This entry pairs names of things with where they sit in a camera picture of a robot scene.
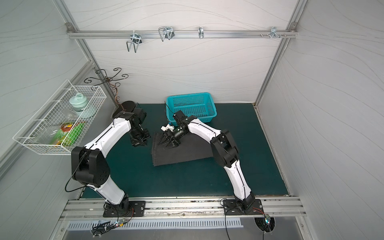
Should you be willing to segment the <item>dark grey long pants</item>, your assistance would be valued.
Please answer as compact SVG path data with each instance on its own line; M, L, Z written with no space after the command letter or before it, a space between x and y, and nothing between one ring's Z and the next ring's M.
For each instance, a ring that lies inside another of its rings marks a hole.
M213 157L211 145L195 134L184 136L178 147L170 149L160 145L162 135L155 133L152 143L152 159L155 167Z

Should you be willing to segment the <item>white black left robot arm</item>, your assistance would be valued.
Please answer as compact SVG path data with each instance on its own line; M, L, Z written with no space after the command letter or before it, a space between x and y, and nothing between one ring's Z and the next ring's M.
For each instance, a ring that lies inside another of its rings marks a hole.
M147 144L150 134L142 127L146 116L147 113L141 108L135 108L132 112L121 111L95 139L83 147L73 148L71 152L71 178L103 197L106 210L112 211L113 216L127 215L132 207L128 195L112 180L106 157L127 133L130 134L133 147Z

